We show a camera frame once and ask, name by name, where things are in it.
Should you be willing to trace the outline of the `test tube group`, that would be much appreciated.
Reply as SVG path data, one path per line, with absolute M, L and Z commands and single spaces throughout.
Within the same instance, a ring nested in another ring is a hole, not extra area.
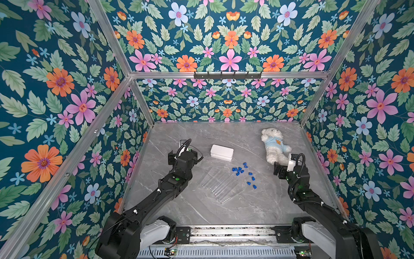
M 231 198 L 236 196 L 240 192 L 240 190 L 241 188 L 239 187 L 239 184 L 234 183 L 223 190 L 223 192 L 218 196 L 218 201 L 221 204 L 224 204 Z
M 237 196 L 239 193 L 241 193 L 244 189 L 243 188 L 239 188 L 237 190 L 235 190 L 234 192 L 232 192 L 231 194 L 227 195 L 226 197 L 224 197 L 220 203 L 224 204 L 226 202 L 228 202 L 229 200 L 231 200 L 233 197 Z

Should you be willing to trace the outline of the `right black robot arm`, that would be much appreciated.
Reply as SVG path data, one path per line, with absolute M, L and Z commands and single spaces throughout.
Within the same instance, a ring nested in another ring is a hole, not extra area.
M 288 195 L 307 216 L 294 218 L 292 239 L 310 241 L 332 259 L 381 259 L 376 234 L 359 227 L 327 205 L 309 183 L 310 174 L 304 154 L 292 154 L 286 166 L 274 162 L 274 175 L 288 183 Z

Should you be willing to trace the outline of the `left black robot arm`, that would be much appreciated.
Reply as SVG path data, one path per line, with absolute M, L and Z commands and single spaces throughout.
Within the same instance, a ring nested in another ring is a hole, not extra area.
M 159 210 L 178 197 L 193 178 L 192 169 L 201 159 L 186 140 L 176 152 L 168 154 L 169 173 L 158 180 L 157 188 L 139 204 L 119 214 L 113 213 L 106 221 L 95 248 L 102 259 L 135 259 L 142 249 L 159 241 L 174 239 L 176 222 L 161 216 L 150 220 Z

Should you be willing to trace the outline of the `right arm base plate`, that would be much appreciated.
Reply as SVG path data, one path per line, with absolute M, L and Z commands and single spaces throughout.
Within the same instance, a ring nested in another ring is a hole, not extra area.
M 292 237 L 292 226 L 274 226 L 272 230 L 275 232 L 278 243 L 296 243 Z

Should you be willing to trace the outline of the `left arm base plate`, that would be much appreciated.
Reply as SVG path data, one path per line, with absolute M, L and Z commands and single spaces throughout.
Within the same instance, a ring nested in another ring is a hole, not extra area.
M 181 245 L 189 244 L 191 238 L 191 227 L 172 227 L 170 228 L 167 237 L 163 240 L 165 244 Z

